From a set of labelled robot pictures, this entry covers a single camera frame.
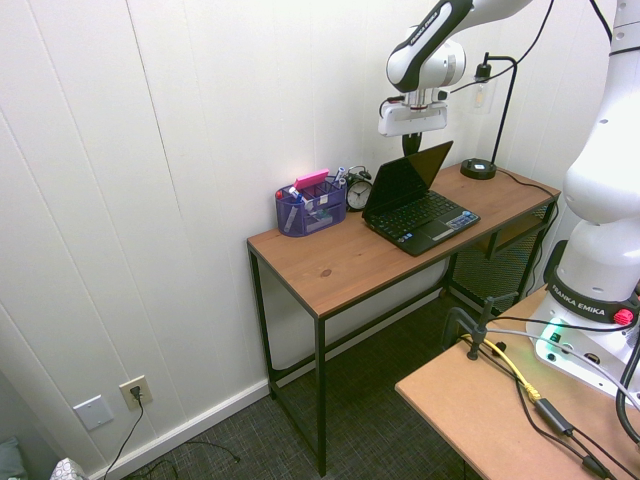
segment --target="laptop screen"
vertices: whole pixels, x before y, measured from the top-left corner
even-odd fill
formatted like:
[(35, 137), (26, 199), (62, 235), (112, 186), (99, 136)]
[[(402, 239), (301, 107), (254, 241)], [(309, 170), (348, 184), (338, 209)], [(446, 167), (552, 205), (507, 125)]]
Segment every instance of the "laptop screen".
[(379, 215), (423, 197), (452, 145), (449, 141), (382, 165), (363, 216)]

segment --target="white paneled wall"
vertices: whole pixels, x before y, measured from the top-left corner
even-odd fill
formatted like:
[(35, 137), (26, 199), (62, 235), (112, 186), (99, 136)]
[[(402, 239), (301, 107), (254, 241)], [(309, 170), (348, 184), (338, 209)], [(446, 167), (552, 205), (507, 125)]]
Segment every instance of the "white paneled wall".
[[(556, 3), (521, 65), (498, 164), (559, 187), (595, 118), (608, 49), (586, 0)], [(612, 18), (613, 0), (601, 3)], [(297, 175), (375, 172), (400, 156), (399, 139), (377, 133), (378, 105), (394, 95), (384, 66), (433, 4), (0, 3), (0, 370), (88, 472), (137, 415), (120, 383), (146, 375), (154, 395), (125, 453), (264, 385), (246, 238), (275, 226), (273, 192)], [(519, 57), (547, 5), (459, 34), (467, 78), (486, 50)], [(507, 84), (489, 117), (453, 95), (449, 126), (423, 145), (453, 139), (447, 164), (490, 156)], [(556, 239), (576, 222), (564, 208), (560, 218)], [(442, 267), (343, 314), (330, 334)], [(311, 348), (308, 317), (277, 282), (265, 288), (274, 354), (291, 363)], [(72, 407), (98, 394), (115, 420), (87, 432)]]

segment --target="laptop keyboard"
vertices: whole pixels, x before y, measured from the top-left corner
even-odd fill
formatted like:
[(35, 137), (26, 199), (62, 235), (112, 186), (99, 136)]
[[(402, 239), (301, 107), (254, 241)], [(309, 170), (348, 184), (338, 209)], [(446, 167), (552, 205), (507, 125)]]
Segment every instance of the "laptop keyboard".
[(429, 191), (425, 197), (390, 212), (373, 215), (369, 221), (390, 237), (398, 238), (457, 207), (442, 195)]

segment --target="desk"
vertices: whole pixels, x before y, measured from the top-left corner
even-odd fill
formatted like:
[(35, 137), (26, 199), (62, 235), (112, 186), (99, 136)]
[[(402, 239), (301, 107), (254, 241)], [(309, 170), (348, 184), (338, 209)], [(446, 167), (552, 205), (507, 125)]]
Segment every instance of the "desk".
[[(532, 182), (525, 177), (516, 177), (524, 182)], [(538, 185), (550, 190), (555, 197), (549, 197), (537, 188), (520, 185), (503, 173), (498, 173), (492, 180), (478, 181), (461, 175), (458, 165), (440, 171), (432, 186), (433, 190), (473, 210), (481, 220), (419, 257), (404, 253), (371, 231), (361, 215), (355, 213), (348, 214), (342, 223), (307, 237), (287, 237), (273, 229), (247, 240), (269, 375), (269, 391), (271, 397), (280, 402), (316, 454), (321, 476), (326, 472), (325, 354), (444, 286), (446, 278), (445, 282), (425, 290), (330, 345), (325, 345), (325, 322), (462, 248), (483, 239), (489, 239), (489, 244), (496, 244), (499, 232), (508, 229), (518, 231), (520, 220), (526, 220), (540, 207), (554, 203), (560, 193), (542, 184)], [(542, 222), (538, 221), (537, 226), (532, 227), (524, 222), (526, 232), (542, 231), (549, 220), (551, 210), (547, 208), (545, 219)], [(274, 369), (271, 362), (258, 259), (314, 320), (315, 353), (284, 370)], [(297, 417), (277, 384), (279, 380), (314, 360), (317, 388), (315, 437), (304, 428), (303, 422)]]
[[(544, 294), (544, 290), (535, 292), (505, 315), (528, 318)], [(524, 330), (522, 322), (511, 320), (492, 325)], [(506, 353), (543, 397), (640, 475), (640, 455), (618, 422), (612, 398), (535, 360), (527, 338), (496, 334), (487, 338), (504, 341)], [(581, 468), (577, 457), (536, 433), (524, 416), (514, 381), (483, 356), (475, 362), (467, 359), (468, 350), (466, 343), (458, 343), (401, 380), (396, 390), (483, 478), (596, 478)], [(534, 421), (549, 431), (532, 405), (531, 411)], [(632, 407), (627, 411), (631, 423), (640, 425), (640, 414)], [(588, 445), (617, 478), (629, 478)]]

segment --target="yellow cable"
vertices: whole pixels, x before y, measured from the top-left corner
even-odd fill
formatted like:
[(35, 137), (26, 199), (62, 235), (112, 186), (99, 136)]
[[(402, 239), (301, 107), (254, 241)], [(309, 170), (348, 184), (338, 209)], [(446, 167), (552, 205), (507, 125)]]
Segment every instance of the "yellow cable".
[[(471, 338), (471, 335), (467, 333), (465, 335), (462, 335), (462, 338)], [(520, 370), (518, 370), (518, 367), (515, 366), (515, 364), (511, 361), (511, 359), (507, 357), (502, 350), (500, 350), (496, 345), (494, 345), (492, 342), (490, 342), (486, 338), (484, 340), (484, 343), (489, 347), (491, 347), (491, 349), (494, 352), (500, 355), (500, 357), (505, 361), (505, 363), (509, 365), (509, 368), (511, 368), (513, 373), (520, 379), (520, 381), (522, 382), (522, 385), (527, 391), (527, 395), (529, 396), (529, 400), (531, 400), (531, 403), (535, 403), (537, 400), (540, 400), (542, 398), (542, 395), (538, 393), (538, 390), (536, 390), (533, 385), (527, 382), (527, 380), (524, 378), (524, 375), (522, 375)]]

